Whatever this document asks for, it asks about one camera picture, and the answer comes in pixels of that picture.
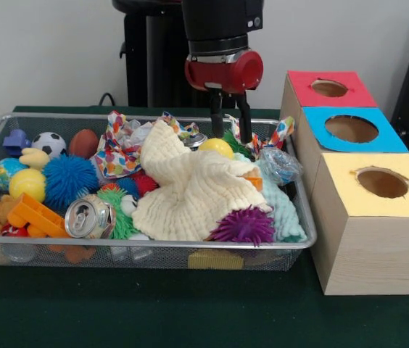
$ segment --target wire mesh basket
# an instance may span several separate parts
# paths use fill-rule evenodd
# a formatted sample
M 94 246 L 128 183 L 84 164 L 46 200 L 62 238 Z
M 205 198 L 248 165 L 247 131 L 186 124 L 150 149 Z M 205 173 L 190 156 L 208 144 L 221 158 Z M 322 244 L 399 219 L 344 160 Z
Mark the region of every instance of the wire mesh basket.
M 129 116 L 141 123 L 156 117 Z M 182 124 L 195 122 L 201 133 L 211 136 L 206 118 L 179 117 Z M 224 123 L 226 129 L 230 123 Z M 259 137 L 269 137 L 275 120 L 253 120 Z M 30 137 L 51 131 L 70 140 L 79 130 L 90 128 L 98 136 L 106 130 L 106 115 L 12 113 L 0 117 L 0 160 L 8 157 L 2 143 L 13 129 Z M 294 154 L 291 141 L 288 153 Z M 0 237 L 0 265 L 93 268 L 191 268 L 224 270 L 288 270 L 300 252 L 314 244 L 316 231 L 301 179 L 284 187 L 297 209 L 307 239 L 301 243 L 271 243 L 259 247 L 248 243 L 208 241 L 124 241 L 112 239 L 32 239 Z

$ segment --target white crocheted cloth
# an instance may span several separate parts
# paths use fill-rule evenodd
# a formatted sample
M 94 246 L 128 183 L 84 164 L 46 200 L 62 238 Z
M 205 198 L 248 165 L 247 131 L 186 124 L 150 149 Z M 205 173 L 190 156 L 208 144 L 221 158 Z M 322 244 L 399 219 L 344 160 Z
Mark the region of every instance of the white crocheted cloth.
M 133 224 L 153 239 L 202 241 L 232 210 L 271 211 L 263 195 L 240 178 L 259 174 L 256 165 L 214 151 L 192 152 L 161 120 L 146 138 L 140 162 L 160 188 L 140 199 Z

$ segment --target purple spiky ball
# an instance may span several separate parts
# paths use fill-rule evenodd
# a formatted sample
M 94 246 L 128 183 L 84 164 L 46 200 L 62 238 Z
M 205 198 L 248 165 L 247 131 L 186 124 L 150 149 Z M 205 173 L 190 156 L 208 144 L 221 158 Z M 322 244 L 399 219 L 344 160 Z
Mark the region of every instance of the purple spiky ball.
M 273 242 L 273 218 L 256 207 L 234 210 L 219 222 L 208 240 L 253 243 Z

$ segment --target stacked boxes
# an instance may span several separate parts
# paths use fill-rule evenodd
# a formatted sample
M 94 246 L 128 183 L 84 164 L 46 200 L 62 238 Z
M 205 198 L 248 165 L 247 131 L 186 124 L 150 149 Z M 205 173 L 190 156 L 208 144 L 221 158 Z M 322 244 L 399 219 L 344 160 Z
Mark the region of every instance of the stacked boxes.
M 325 294 L 409 294 L 409 153 L 354 72 L 289 72 L 281 117 L 318 227 Z

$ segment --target yellow ball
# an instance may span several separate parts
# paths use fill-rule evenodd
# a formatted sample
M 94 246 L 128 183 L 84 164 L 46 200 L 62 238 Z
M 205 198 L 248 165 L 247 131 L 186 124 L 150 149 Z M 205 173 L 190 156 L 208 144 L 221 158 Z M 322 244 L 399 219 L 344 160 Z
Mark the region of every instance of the yellow ball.
M 198 150 L 202 151 L 217 151 L 223 156 L 233 160 L 234 159 L 234 152 L 229 144 L 227 144 L 224 140 L 219 138 L 211 138 L 206 140 L 203 144 L 201 144 Z
M 36 169 L 23 169 L 13 175 L 9 182 L 9 194 L 18 198 L 26 193 L 36 201 L 45 200 L 45 176 Z

